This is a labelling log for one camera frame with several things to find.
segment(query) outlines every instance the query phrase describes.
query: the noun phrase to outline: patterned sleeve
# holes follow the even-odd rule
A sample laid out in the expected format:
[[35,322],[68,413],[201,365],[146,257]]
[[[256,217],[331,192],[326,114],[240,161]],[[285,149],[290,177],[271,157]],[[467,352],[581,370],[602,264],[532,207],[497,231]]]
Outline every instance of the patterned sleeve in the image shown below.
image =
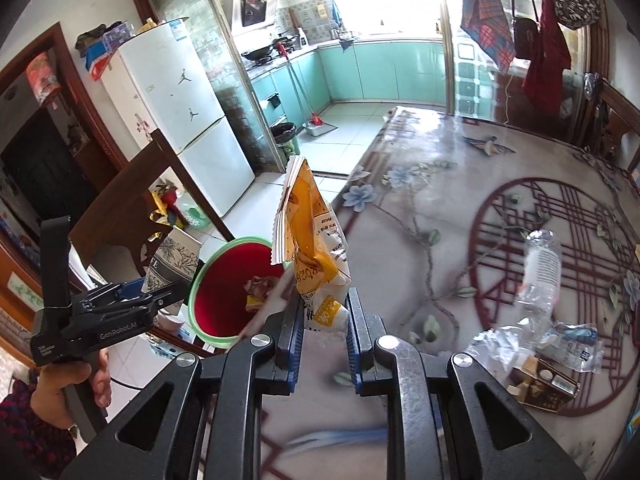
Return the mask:
[[30,389],[15,381],[13,391],[0,402],[0,420],[34,469],[46,478],[59,478],[76,456],[71,432],[40,420],[31,409]]

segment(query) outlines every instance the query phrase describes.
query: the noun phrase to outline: floral tablecloth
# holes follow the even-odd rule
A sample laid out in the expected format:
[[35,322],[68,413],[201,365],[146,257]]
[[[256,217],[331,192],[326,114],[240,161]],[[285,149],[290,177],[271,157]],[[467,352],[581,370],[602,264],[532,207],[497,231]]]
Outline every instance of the floral tablecloth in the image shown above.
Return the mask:
[[[598,325],[600,374],[564,412],[532,410],[587,478],[636,402],[640,196],[628,174],[512,128],[398,107],[334,201],[363,308],[422,352],[449,355],[515,321],[524,236],[562,241],[556,319]],[[290,397],[264,399],[265,479],[386,476],[382,398],[354,394],[343,341],[307,333]]]

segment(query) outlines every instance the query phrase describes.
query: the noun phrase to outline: red bucket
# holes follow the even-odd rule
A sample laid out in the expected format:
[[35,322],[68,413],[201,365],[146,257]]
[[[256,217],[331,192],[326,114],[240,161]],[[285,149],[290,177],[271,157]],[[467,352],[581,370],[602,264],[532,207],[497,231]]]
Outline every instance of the red bucket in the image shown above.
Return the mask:
[[279,278],[283,265],[271,265],[271,245],[261,238],[238,238],[222,247],[202,268],[189,296],[190,323],[198,336],[229,348],[255,312],[246,311],[244,286],[254,276]]

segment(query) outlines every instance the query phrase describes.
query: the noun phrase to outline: silver bolt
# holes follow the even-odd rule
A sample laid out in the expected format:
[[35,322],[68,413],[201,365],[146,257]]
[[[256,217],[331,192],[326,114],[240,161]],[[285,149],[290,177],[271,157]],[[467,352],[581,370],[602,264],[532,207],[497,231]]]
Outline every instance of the silver bolt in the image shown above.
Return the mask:
[[400,342],[397,337],[393,337],[392,335],[383,335],[378,338],[378,344],[382,346],[382,348],[393,350],[400,344]]
[[469,368],[474,360],[469,354],[455,354],[453,356],[453,364],[461,368]]
[[185,352],[175,358],[175,363],[181,368],[188,368],[194,365],[197,360],[198,358],[195,355]]
[[251,344],[257,347],[267,346],[271,338],[266,334],[256,334],[251,338]]

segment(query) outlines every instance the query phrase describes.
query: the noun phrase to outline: refrigerator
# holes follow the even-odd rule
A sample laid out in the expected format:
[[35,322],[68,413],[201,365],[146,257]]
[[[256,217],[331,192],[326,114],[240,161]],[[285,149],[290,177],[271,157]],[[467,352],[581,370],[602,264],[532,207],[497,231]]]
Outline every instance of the refrigerator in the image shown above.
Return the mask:
[[255,176],[183,20],[119,46],[101,79],[139,147],[159,128],[213,209],[226,214]]

